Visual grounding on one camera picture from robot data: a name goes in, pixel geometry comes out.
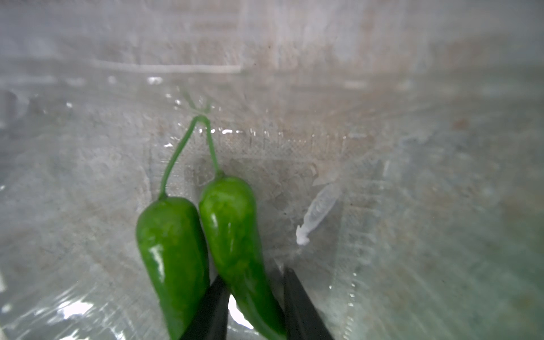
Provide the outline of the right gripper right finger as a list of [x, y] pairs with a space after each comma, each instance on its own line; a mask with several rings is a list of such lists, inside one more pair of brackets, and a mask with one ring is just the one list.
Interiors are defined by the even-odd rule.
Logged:
[[284, 269], [283, 292], [287, 339], [333, 340], [296, 272], [289, 267]]

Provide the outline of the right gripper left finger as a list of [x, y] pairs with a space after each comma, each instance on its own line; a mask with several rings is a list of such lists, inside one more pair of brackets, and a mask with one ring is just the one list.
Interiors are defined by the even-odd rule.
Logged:
[[230, 292], [217, 276], [201, 299], [197, 313], [180, 340], [226, 340]]

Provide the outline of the clear pepper container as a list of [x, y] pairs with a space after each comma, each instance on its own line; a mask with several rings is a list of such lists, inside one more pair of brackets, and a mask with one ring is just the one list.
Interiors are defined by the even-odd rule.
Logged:
[[209, 107], [336, 339], [543, 338], [543, 68], [271, 72], [1, 58], [1, 338], [165, 339], [135, 242]]

